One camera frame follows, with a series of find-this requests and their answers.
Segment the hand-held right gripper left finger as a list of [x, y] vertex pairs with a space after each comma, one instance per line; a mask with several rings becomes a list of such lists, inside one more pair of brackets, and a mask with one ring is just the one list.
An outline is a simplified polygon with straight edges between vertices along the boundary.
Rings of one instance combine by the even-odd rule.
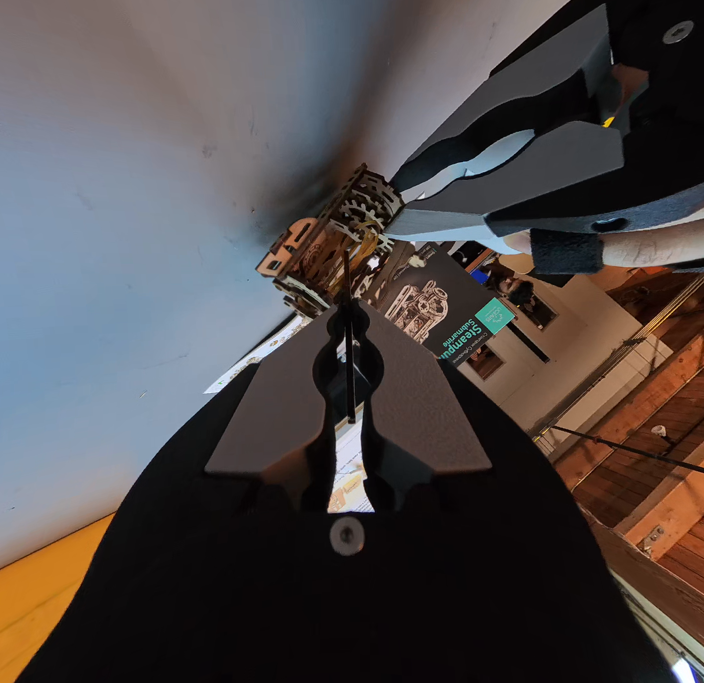
[[285, 490], [295, 509], [326, 513], [334, 482], [344, 309], [332, 307], [260, 362], [205, 473]]

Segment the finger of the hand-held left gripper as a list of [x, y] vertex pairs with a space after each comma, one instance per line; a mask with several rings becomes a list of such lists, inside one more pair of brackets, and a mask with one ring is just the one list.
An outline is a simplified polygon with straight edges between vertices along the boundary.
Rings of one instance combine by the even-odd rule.
[[385, 235], [403, 241], [498, 241], [489, 213], [623, 166], [622, 133], [576, 121], [541, 136], [523, 130], [469, 160], [404, 185], [403, 209]]
[[404, 195], [433, 195], [507, 164], [564, 124], [601, 124], [597, 93], [611, 71], [610, 53], [602, 5], [490, 75], [403, 163], [392, 185]]

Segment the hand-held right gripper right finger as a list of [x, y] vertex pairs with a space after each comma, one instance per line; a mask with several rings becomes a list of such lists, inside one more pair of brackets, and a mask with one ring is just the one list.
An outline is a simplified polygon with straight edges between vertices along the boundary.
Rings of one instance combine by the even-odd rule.
[[490, 471], [435, 355], [364, 301], [352, 302], [352, 329], [370, 385], [360, 444], [374, 512], [399, 511], [417, 486]]

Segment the thin wooden model part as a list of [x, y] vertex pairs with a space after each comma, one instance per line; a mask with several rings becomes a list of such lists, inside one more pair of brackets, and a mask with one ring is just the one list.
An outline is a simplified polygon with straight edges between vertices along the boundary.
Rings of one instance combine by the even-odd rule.
[[350, 248], [343, 251], [342, 316], [346, 358], [346, 410], [348, 424], [356, 424], [356, 381], [354, 367], [353, 308], [351, 305], [351, 261]]

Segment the wooden mechanical model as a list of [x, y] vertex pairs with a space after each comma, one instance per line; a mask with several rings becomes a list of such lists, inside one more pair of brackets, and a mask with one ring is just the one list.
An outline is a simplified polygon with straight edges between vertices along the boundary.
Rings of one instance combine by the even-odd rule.
[[283, 292], [286, 306], [314, 320], [342, 297], [348, 251], [351, 295], [367, 299], [393, 256], [386, 230], [402, 207], [400, 192], [363, 163], [321, 212], [291, 223], [256, 270]]

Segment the black model kit box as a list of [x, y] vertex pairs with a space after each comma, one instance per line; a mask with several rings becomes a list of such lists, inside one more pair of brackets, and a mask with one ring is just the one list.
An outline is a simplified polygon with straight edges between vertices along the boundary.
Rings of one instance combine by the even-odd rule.
[[515, 314], [434, 242], [397, 241], [362, 298], [438, 358], [458, 367]]

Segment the person's left hand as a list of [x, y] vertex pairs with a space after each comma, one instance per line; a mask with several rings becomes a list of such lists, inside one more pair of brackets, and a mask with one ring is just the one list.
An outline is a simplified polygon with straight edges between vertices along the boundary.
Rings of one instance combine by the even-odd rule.
[[681, 221], [638, 231], [578, 236], [521, 231], [502, 239], [532, 256], [540, 274], [595, 274], [604, 266], [665, 267], [675, 273], [703, 272], [703, 209]]

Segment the assembly instruction booklet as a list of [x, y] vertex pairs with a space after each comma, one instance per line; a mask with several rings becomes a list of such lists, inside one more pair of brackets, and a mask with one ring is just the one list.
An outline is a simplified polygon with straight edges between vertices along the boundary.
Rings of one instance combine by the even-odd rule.
[[309, 318], [294, 314], [281, 329], [266, 337], [249, 353], [235, 362], [232, 367], [205, 390], [204, 394], [211, 395], [219, 393], [222, 388], [226, 387], [243, 370], [251, 365], [260, 363], [264, 358], [269, 356], [270, 353], [274, 352], [277, 348], [290, 340], [291, 337], [296, 335], [301, 328], [304, 328], [310, 321]]

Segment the dark window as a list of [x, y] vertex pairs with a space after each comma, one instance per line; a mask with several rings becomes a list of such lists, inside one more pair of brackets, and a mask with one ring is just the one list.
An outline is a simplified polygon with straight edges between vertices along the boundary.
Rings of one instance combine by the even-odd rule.
[[464, 376], [475, 383], [485, 382], [505, 366], [505, 361], [492, 349], [490, 344], [471, 353], [465, 362], [458, 366]]

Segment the white task instruction sheet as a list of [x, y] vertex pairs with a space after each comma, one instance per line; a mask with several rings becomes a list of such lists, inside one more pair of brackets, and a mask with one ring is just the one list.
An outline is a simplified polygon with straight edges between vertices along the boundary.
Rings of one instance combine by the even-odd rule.
[[336, 433], [337, 464], [327, 511], [374, 512], [365, 492], [366, 480], [361, 446], [362, 419], [341, 426]]

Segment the black metal rod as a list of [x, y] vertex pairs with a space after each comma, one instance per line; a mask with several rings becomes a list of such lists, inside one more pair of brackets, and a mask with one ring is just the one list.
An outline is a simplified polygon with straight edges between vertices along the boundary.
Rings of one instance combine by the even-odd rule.
[[567, 433], [567, 434], [571, 434], [573, 436], [577, 436], [580, 439], [586, 439], [586, 440], [591, 441], [593, 443], [603, 444], [613, 450], [627, 451], [628, 453], [632, 453], [632, 454], [640, 456], [640, 457], [644, 457], [644, 458], [652, 459], [652, 460], [657, 460], [657, 461], [665, 463], [667, 465], [671, 465], [671, 466], [675, 466], [675, 467], [682, 467], [682, 468], [686, 468], [688, 470], [703, 474], [703, 467], [701, 467], [699, 465], [692, 464], [690, 462], [671, 459], [671, 458], [667, 457], [664, 453], [652, 453], [652, 452], [646, 451], [646, 450], [631, 448], [631, 447], [626, 446], [622, 443], [618, 443], [618, 442], [602, 439], [599, 437], [595, 437], [590, 434], [585, 434], [582, 432], [577, 432], [574, 430], [566, 429], [566, 428], [560, 427], [558, 425], [552, 425], [549, 427], [549, 429], [550, 430], [557, 430], [559, 432], [563, 432], [563, 433]]

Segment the yellow plastic bin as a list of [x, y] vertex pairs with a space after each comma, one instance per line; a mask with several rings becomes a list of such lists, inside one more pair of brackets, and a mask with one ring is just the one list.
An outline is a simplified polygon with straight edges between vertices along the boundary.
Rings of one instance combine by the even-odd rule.
[[1, 681], [14, 682], [65, 613], [114, 514], [1, 569]]

